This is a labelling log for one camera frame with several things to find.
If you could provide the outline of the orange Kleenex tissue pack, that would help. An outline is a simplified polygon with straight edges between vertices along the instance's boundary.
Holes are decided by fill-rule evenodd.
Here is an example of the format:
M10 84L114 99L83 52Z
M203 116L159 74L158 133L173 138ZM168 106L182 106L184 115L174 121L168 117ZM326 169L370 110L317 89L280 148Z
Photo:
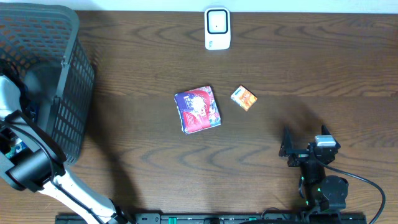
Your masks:
M232 93L231 99L245 111L257 101L257 97L242 85Z

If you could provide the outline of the blue Oreo cookie pack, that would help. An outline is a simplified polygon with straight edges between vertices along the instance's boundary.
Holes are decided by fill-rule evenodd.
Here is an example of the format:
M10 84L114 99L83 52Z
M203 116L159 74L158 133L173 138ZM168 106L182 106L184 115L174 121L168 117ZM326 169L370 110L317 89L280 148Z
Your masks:
M25 150L27 148L27 145L21 139L17 139L9 147L10 147L10 151L6 153L6 157L10 159L10 158L16 156L18 153Z

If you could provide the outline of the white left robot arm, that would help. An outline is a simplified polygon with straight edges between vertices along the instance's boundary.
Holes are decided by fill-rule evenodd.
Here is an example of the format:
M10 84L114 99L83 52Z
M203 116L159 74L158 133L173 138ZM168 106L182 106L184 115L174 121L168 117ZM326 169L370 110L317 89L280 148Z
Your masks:
M68 169L57 143L21 111L21 90L9 77L1 75L1 126L31 150L15 164L1 155L1 177L16 189L58 200L87 223L133 223L111 199L89 188Z

